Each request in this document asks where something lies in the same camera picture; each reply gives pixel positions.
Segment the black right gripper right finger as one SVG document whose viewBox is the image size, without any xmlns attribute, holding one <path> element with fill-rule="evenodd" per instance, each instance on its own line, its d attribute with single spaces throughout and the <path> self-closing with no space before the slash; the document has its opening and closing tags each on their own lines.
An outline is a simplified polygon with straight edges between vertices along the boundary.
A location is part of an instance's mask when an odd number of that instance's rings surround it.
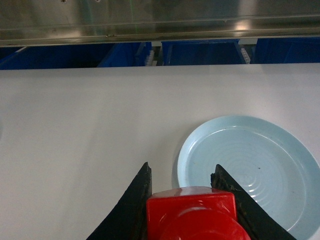
<svg viewBox="0 0 320 240">
<path fill-rule="evenodd" d="M 294 240 L 220 165 L 210 175 L 211 187 L 230 192 L 235 197 L 239 224 L 252 240 Z"/>
</svg>

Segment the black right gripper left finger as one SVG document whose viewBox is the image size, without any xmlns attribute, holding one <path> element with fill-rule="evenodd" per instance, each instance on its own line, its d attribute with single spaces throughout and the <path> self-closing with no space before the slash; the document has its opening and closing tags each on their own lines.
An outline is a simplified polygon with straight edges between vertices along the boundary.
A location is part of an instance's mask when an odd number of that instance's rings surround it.
<svg viewBox="0 0 320 240">
<path fill-rule="evenodd" d="M 89 235 L 89 240 L 146 240 L 147 200 L 152 195 L 152 169 L 145 162 L 122 197 Z"/>
</svg>

